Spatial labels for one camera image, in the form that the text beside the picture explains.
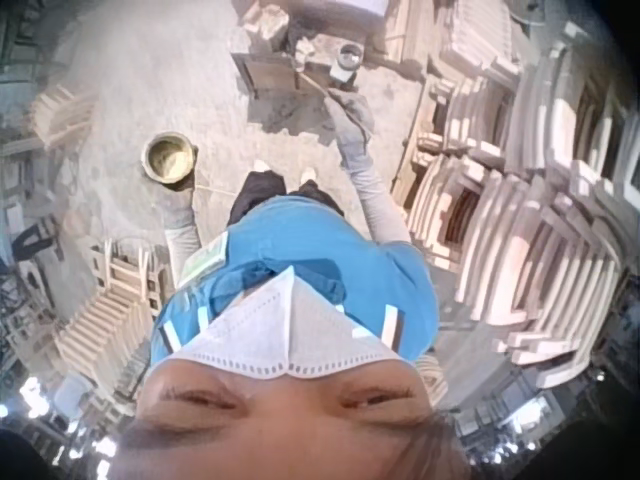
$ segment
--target arm sleeve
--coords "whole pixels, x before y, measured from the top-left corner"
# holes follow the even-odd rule
[[[184,264],[191,255],[202,248],[198,227],[195,222],[192,222],[183,227],[166,229],[164,235],[169,247],[169,263],[171,264],[173,286],[177,288]]]
[[[400,209],[393,201],[373,162],[369,160],[355,163],[368,165],[367,168],[351,170],[348,173],[358,193],[373,241],[379,244],[411,243],[409,230],[400,214]]]

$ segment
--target white face mask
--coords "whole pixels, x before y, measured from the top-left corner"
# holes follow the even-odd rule
[[[288,268],[225,310],[169,359],[256,379],[318,378],[381,360],[404,361]]]

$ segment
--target blue t-shirt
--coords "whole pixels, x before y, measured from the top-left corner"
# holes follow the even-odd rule
[[[226,264],[178,291],[154,328],[151,364],[171,353],[166,328],[185,345],[240,292],[289,266],[298,277],[346,315],[380,336],[387,306],[396,307],[404,327],[398,353],[415,360],[433,343],[438,306],[421,253],[405,242],[378,245],[365,240],[344,218],[316,201],[276,197],[228,228]]]

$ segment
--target bucket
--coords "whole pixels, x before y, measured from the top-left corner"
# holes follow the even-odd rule
[[[147,143],[141,160],[151,180],[171,185],[193,171],[195,157],[195,147],[187,137],[176,132],[165,132]]]

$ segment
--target glove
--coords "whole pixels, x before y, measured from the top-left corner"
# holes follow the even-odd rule
[[[140,168],[141,181],[151,192],[155,208],[158,209],[165,230],[175,230],[195,224],[193,192],[195,168],[178,183],[163,185],[151,180]]]
[[[329,96],[325,97],[324,104],[336,131],[342,168],[351,175],[372,168],[373,161],[367,154],[369,136],[345,111],[357,118],[369,131],[373,131],[374,120],[367,99],[357,93],[332,88],[329,89]]]

